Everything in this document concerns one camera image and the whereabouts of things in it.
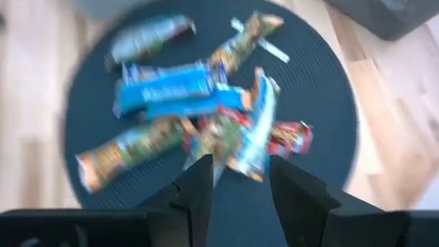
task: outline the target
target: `blue snack bar package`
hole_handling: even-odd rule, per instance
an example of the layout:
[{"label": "blue snack bar package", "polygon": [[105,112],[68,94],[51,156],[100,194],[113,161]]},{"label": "blue snack bar package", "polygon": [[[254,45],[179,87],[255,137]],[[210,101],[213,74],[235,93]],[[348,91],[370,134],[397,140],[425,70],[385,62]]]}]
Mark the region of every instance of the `blue snack bar package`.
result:
[{"label": "blue snack bar package", "polygon": [[184,64],[175,67],[152,67],[152,66],[142,66],[138,64],[123,64],[122,65],[122,78],[125,84],[136,84],[149,82],[150,80],[155,80],[164,76],[171,75],[173,73],[184,73],[185,71],[206,69],[207,66],[201,62],[201,60],[191,63]]},{"label": "blue snack bar package", "polygon": [[151,103],[207,97],[213,90],[211,72],[194,69],[169,74],[146,83],[118,84],[116,88],[117,115],[141,110]]},{"label": "blue snack bar package", "polygon": [[265,76],[262,68],[256,68],[254,74],[253,111],[248,113],[253,125],[242,130],[242,143],[228,158],[227,166],[255,181],[262,182],[276,114],[276,102],[281,89],[272,78]]},{"label": "blue snack bar package", "polygon": [[154,120],[161,117],[210,115],[218,111],[218,106],[249,112],[252,110],[251,93],[240,87],[216,84],[209,97],[150,104],[144,113],[144,118]]}]

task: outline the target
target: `hardwood floor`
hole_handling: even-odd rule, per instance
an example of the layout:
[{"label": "hardwood floor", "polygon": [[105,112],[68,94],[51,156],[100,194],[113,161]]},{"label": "hardwood floor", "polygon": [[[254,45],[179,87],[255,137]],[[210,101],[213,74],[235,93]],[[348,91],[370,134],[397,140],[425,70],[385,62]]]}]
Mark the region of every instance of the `hardwood floor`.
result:
[{"label": "hardwood floor", "polygon": [[[424,25],[388,43],[322,0],[274,0],[330,44],[348,72],[359,145],[347,192],[410,208],[438,167],[439,48]],[[64,96],[105,29],[59,0],[0,0],[0,211],[78,207],[60,165]]]}]

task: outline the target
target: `round rug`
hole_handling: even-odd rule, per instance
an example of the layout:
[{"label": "round rug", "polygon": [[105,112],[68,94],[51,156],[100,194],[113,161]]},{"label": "round rug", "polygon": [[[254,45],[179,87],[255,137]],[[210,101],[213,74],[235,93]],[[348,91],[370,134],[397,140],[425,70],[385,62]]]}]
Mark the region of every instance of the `round rug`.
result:
[{"label": "round rug", "polygon": [[[177,177],[187,157],[182,150],[176,150],[126,172],[109,188],[94,195],[81,186],[75,154],[99,146],[139,123],[135,117],[117,119],[112,113],[115,82],[120,75],[105,70],[104,55],[116,32],[162,14],[191,17],[197,28],[196,36],[166,45],[148,63],[171,67],[212,54],[236,34],[230,20],[236,17],[245,22],[254,10],[284,19],[284,26],[268,40],[288,54],[290,61],[285,64],[257,47],[229,78],[229,83],[249,89],[254,68],[263,67],[282,89],[276,119],[304,121],[313,126],[314,140],[308,155],[294,155],[291,162],[342,188],[355,153],[357,115],[346,74],[323,38],[289,10],[263,0],[168,0],[136,8],[96,44],[74,78],[68,100],[64,153],[73,190],[84,209],[136,207]],[[209,245],[282,246],[283,239],[268,176],[264,183],[256,183],[226,170],[215,188]]]}]

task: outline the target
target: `round dark blue mat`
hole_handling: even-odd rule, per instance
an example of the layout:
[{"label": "round dark blue mat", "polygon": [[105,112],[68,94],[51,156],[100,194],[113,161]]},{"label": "round dark blue mat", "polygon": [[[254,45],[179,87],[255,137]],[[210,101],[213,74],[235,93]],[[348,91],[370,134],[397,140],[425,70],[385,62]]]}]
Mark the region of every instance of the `round dark blue mat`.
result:
[{"label": "round dark blue mat", "polygon": [[[129,209],[171,182],[181,172],[186,154],[169,155],[138,166],[120,176],[109,188],[90,195],[81,186],[74,155],[94,148],[138,124],[137,119],[118,120],[112,113],[117,74],[104,68],[104,55],[117,30],[161,14],[186,14],[195,21],[197,34],[166,45],[150,64],[170,67],[209,56],[236,34],[230,20],[245,21],[254,10],[276,14],[284,26],[268,40],[289,55],[285,64],[257,47],[229,82],[250,88],[254,67],[272,76],[282,91],[277,116],[313,126],[314,140],[306,156],[291,162],[325,182],[342,187],[353,161],[357,116],[346,74],[327,43],[302,19],[263,0],[159,1],[137,8],[103,37],[86,57],[73,81],[65,127],[65,158],[73,189],[84,209]],[[209,231],[211,246],[282,246],[282,230],[271,201],[270,183],[226,171],[215,188]]]}]

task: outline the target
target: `plastic wrapper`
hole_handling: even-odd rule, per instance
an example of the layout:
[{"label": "plastic wrapper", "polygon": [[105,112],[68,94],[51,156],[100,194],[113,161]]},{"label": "plastic wrapper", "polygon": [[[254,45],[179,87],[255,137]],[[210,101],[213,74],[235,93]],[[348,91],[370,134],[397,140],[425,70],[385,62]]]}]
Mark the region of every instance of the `plastic wrapper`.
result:
[{"label": "plastic wrapper", "polygon": [[282,158],[289,158],[291,156],[291,148],[288,145],[283,145],[275,141],[270,141],[267,147],[267,155],[279,155]]},{"label": "plastic wrapper", "polygon": [[214,185],[225,168],[227,157],[241,140],[241,128],[250,126],[249,119],[236,110],[218,106],[218,114],[205,117],[196,130],[189,120],[185,126],[185,150],[189,151],[184,169],[189,168],[205,154],[213,154]]},{"label": "plastic wrapper", "polygon": [[265,160],[268,158],[268,142],[279,93],[277,83],[266,77],[262,68],[256,68],[252,88],[253,111],[248,114],[253,124],[243,129],[242,143],[227,162],[231,169],[259,182],[263,180]]},{"label": "plastic wrapper", "polygon": [[127,169],[180,146],[182,139],[182,126],[177,119],[162,119],[128,130],[76,156],[82,184],[91,193],[99,191]]},{"label": "plastic wrapper", "polygon": [[105,58],[111,70],[123,62],[136,62],[152,57],[164,43],[184,33],[195,33],[193,21],[184,15],[160,16],[120,31]]},{"label": "plastic wrapper", "polygon": [[160,104],[149,104],[144,114],[146,120],[161,117],[197,117],[215,114],[218,106],[248,112],[252,110],[250,92],[227,84],[216,84],[209,97],[183,99]]},{"label": "plastic wrapper", "polygon": [[115,114],[141,110],[154,102],[207,97],[214,84],[211,70],[205,68],[168,74],[146,83],[118,84]]},{"label": "plastic wrapper", "polygon": [[152,67],[142,66],[138,64],[123,64],[122,65],[122,78],[125,84],[136,84],[155,80],[164,76],[175,73],[184,73],[185,71],[193,71],[198,69],[204,69],[206,65],[201,60],[184,64],[175,67]]},{"label": "plastic wrapper", "polygon": [[227,40],[209,58],[209,64],[222,63],[227,75],[234,73],[250,56],[260,38],[267,37],[283,24],[283,19],[274,15],[254,12],[246,21],[244,30]]},{"label": "plastic wrapper", "polygon": [[[241,21],[239,21],[238,19],[232,18],[230,24],[238,32],[244,31],[244,24],[241,23]],[[270,52],[272,55],[274,55],[277,58],[279,58],[280,60],[282,60],[284,63],[289,62],[289,56],[285,52],[281,51],[278,47],[276,47],[272,43],[268,42],[266,39],[260,38],[258,40],[258,45],[260,47],[262,47],[264,50]]]},{"label": "plastic wrapper", "polygon": [[313,140],[311,127],[300,122],[276,122],[272,128],[273,141],[288,146],[293,153],[306,154]]}]

